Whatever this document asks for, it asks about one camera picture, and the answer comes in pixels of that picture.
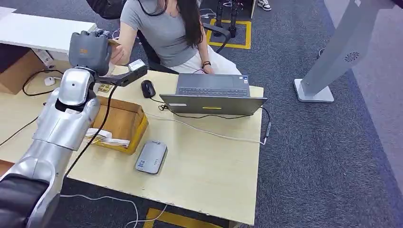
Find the gray carpet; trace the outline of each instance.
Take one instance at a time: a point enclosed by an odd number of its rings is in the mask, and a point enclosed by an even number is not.
[[[94,15],[83,0],[26,0],[24,4],[0,0],[0,5],[15,7],[19,13],[94,21],[99,27],[114,28],[112,22]],[[323,1],[272,0],[271,5],[272,12],[255,11],[251,50],[222,51],[250,75],[252,85],[265,88],[269,98],[265,107],[274,118],[267,145],[260,148],[255,226],[403,227],[402,194],[352,71],[330,86],[336,100],[332,104],[306,104],[296,98],[293,79],[306,74],[334,30]],[[143,56],[139,47],[133,54]],[[264,116],[263,129],[266,124]],[[141,218],[148,207],[163,208],[73,180],[66,180],[63,193],[132,199]],[[60,205],[49,227],[122,227],[135,218],[130,205],[107,199],[62,199]],[[168,211],[226,225],[222,219],[196,212],[175,207]],[[169,226],[157,222],[155,227]]]
[[[340,21],[348,0],[326,0],[334,24]],[[400,190],[403,190],[403,9],[381,10],[365,59],[353,68],[368,111],[388,156]]]

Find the portable hard drive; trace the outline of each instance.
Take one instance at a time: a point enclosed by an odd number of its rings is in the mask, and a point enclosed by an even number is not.
[[[167,147],[165,143],[152,140],[147,141],[141,150],[135,168],[142,172],[157,174],[160,171],[166,152]]]

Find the woman's hand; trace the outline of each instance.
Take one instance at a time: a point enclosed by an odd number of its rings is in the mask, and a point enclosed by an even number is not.
[[[214,74],[214,70],[213,70],[213,68],[211,67],[211,65],[205,65],[204,68],[203,68],[203,71],[204,71],[206,74],[211,74],[211,75]]]
[[[125,55],[126,52],[122,45],[112,47],[111,63],[121,65]]]

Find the cardboard box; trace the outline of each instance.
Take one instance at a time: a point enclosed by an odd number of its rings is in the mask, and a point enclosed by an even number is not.
[[[0,92],[16,95],[45,65],[28,47],[0,44]]]
[[[101,108],[95,118],[93,128],[99,128],[105,118],[108,98],[98,96],[101,103]],[[109,115],[102,130],[112,133],[114,139],[129,140],[128,148],[123,146],[111,146],[101,142],[96,142],[95,145],[104,146],[127,154],[133,154],[145,130],[148,126],[147,117],[144,114],[143,108],[134,103],[111,99]]]
[[[0,177],[4,175],[13,165],[14,163],[0,160]]]

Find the white pants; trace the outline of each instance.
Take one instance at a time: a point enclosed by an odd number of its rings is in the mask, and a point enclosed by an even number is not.
[[[210,46],[208,46],[209,58],[211,62],[211,67],[215,74],[218,75],[241,75],[235,63],[229,61],[228,59],[217,54]],[[202,73],[202,59],[200,58],[200,53],[197,52],[191,59],[187,62],[169,67],[170,69],[179,73]]]

